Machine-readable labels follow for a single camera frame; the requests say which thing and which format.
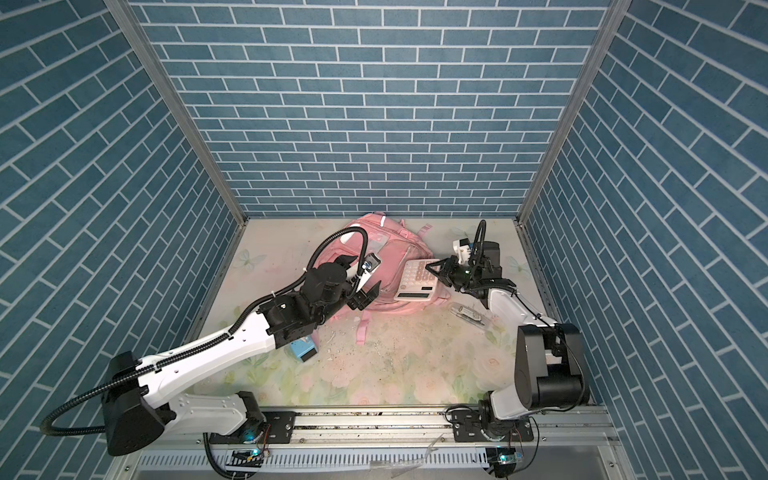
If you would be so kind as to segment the white pink calculator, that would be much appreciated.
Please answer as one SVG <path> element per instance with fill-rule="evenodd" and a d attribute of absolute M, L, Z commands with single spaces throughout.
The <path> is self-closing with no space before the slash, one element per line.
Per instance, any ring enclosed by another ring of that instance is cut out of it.
<path fill-rule="evenodd" d="M 437 293 L 438 278 L 426 267 L 437 259 L 414 259 L 405 263 L 395 299 L 405 302 L 427 302 Z"/>

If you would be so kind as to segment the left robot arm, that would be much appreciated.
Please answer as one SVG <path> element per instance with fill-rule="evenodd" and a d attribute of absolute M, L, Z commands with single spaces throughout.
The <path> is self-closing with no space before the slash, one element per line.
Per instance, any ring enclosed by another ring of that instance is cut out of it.
<path fill-rule="evenodd" d="M 265 418 L 252 394 L 185 397 L 184 390 L 310 335 L 343 307 L 365 309 L 380 289 L 369 282 L 381 261 L 368 243 L 363 227 L 345 227 L 321 242 L 296 281 L 253 301 L 231 326 L 141 359 L 130 351 L 117 355 L 104 382 L 46 415 L 41 433 L 103 434 L 112 456 L 141 450 L 182 425 L 259 440 Z"/>

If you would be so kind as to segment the pink student backpack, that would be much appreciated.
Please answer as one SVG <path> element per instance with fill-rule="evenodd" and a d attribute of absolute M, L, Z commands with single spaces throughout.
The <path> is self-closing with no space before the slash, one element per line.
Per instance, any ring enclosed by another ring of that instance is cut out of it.
<path fill-rule="evenodd" d="M 366 255 L 373 253 L 381 261 L 381 265 L 363 287 L 368 291 L 377 282 L 381 282 L 378 297 L 362 311 L 364 315 L 373 313 L 390 316 L 412 315 L 428 307 L 446 303 L 450 299 L 450 294 L 441 284 L 435 285 L 433 293 L 427 300 L 406 301 L 406 299 L 396 298 L 408 262 L 437 261 L 431 258 L 433 252 L 423 239 L 430 228 L 429 225 L 418 232 L 412 232 L 405 226 L 404 220 L 397 222 L 383 213 L 374 212 L 352 221 L 347 227 L 365 229 L 368 234 Z M 317 255 L 313 266 L 333 262 L 339 255 L 353 256 L 353 262 L 356 263 L 361 246 L 360 234 L 354 232 L 342 234 L 328 242 L 327 246 L 320 248 L 322 251 Z"/>

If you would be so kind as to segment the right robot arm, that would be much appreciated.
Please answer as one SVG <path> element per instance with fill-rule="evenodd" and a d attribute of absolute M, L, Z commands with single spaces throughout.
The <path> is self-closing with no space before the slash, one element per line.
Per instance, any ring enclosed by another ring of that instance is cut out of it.
<path fill-rule="evenodd" d="M 454 242 L 454 254 L 426 266 L 446 287 L 479 300 L 502 323 L 516 329 L 513 384 L 479 402 L 480 428 L 501 437 L 515 423 L 541 412 L 565 413 L 590 401 L 589 369 L 582 334 L 529 306 L 516 284 L 503 276 L 500 246 L 486 239 L 479 222 L 472 240 Z"/>

